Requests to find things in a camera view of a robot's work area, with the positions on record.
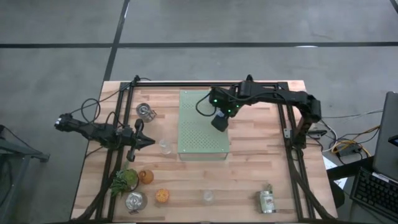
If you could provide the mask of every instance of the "green plant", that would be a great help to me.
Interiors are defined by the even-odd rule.
[[[111,195],[116,196],[118,193],[130,191],[131,187],[136,186],[138,182],[138,175],[134,169],[124,169],[117,171],[111,184]]]

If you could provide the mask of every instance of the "gray concrete floor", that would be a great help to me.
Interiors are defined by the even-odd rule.
[[[0,44],[111,43],[122,4],[0,0]],[[388,0],[135,0],[121,42],[398,41],[397,26],[398,15]],[[87,141],[76,133],[56,131],[53,122],[86,98],[98,97],[109,52],[0,49],[0,123],[51,153],[47,164],[32,161],[14,214],[17,221],[69,219]],[[323,115],[339,116],[382,108],[385,93],[398,90],[396,58],[398,47],[119,49],[111,80],[131,80],[134,75],[240,80],[249,73],[258,80],[304,80],[307,91],[322,101]],[[326,121],[344,134],[364,131],[380,118],[373,114],[347,123]],[[375,143],[365,147],[373,153]],[[350,219],[350,205],[347,200],[338,210],[341,219]],[[378,222],[358,206],[351,220]]]

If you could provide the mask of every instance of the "orange fruit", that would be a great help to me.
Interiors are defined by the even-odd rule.
[[[168,201],[170,197],[169,191],[166,189],[160,189],[158,191],[156,191],[156,201],[160,202],[160,203],[165,203]]]

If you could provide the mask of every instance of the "metal can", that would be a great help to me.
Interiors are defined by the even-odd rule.
[[[145,123],[151,122],[156,117],[156,112],[150,108],[147,103],[141,103],[137,106],[137,114]]]
[[[266,190],[257,193],[259,199],[260,213],[275,213],[274,194],[272,186],[269,184]]]
[[[126,207],[130,214],[138,213],[143,210],[148,204],[147,196],[141,192],[131,192],[126,199]]]

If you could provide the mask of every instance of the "clear plastic cup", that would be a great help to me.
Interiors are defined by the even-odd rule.
[[[168,140],[166,139],[161,139],[159,141],[159,146],[160,146],[160,153],[162,153],[163,155],[170,154],[173,151],[171,143],[168,142]]]
[[[214,193],[211,190],[204,190],[203,191],[203,202],[206,205],[211,205],[212,203],[214,203],[215,201],[215,197],[214,197]]]

